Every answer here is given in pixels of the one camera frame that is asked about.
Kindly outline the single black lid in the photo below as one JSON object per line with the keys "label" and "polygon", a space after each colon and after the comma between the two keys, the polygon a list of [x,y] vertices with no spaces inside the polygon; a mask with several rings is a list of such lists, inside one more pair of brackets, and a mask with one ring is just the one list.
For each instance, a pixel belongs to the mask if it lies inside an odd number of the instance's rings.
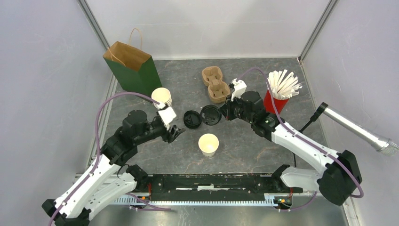
{"label": "single black lid", "polygon": [[208,126],[218,124],[222,118],[222,114],[216,105],[206,105],[200,111],[202,122]]}

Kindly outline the single white paper cup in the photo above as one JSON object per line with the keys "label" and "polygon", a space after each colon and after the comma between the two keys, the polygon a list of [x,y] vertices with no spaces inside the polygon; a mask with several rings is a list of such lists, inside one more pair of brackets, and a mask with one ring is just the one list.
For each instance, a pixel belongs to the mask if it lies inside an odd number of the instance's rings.
{"label": "single white paper cup", "polygon": [[214,134],[204,134],[198,140],[198,146],[206,157],[213,157],[219,147],[219,139]]}

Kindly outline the stack of white paper cups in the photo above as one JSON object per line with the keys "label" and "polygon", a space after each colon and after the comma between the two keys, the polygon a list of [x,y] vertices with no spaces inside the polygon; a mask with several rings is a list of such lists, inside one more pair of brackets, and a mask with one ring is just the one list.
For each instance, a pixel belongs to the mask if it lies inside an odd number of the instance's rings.
{"label": "stack of white paper cups", "polygon": [[163,102],[168,106],[172,104],[171,93],[167,88],[157,88],[152,92],[151,98],[157,102]]}

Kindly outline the stack of black lids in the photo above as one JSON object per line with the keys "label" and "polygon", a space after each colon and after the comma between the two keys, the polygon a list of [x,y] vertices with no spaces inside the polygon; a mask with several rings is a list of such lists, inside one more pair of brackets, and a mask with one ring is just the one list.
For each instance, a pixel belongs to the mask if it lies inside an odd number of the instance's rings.
{"label": "stack of black lids", "polygon": [[184,113],[184,124],[189,129],[197,129],[202,124],[202,118],[197,111],[188,110]]}

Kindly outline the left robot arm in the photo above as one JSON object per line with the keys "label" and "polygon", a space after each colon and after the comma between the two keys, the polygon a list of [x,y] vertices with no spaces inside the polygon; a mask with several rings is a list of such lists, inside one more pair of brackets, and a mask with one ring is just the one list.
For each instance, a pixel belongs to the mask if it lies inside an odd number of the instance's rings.
{"label": "left robot arm", "polygon": [[146,173],[137,165],[131,166],[113,182],[103,183],[127,161],[137,154],[138,145],[161,137],[173,142],[185,130],[170,126],[176,118],[172,107],[157,111],[152,121],[141,110],[133,110],[123,120],[114,135],[100,149],[99,159],[94,160],[83,175],[57,199],[47,199],[42,208],[50,217],[50,225],[87,226],[106,206],[133,190],[144,191],[148,186]]}

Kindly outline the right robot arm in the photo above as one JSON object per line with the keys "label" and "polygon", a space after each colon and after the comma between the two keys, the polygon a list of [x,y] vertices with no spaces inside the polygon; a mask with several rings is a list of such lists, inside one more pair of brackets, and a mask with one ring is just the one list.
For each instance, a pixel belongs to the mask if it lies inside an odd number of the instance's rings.
{"label": "right robot arm", "polygon": [[258,92],[247,91],[241,97],[227,98],[219,112],[226,120],[241,119],[251,125],[260,137],[278,144],[310,164],[313,169],[280,167],[272,178],[272,187],[284,192],[289,187],[321,193],[335,205],[343,205],[358,189],[359,198],[364,193],[358,162],[348,150],[342,153],[319,144],[293,128],[280,116],[269,113]]}

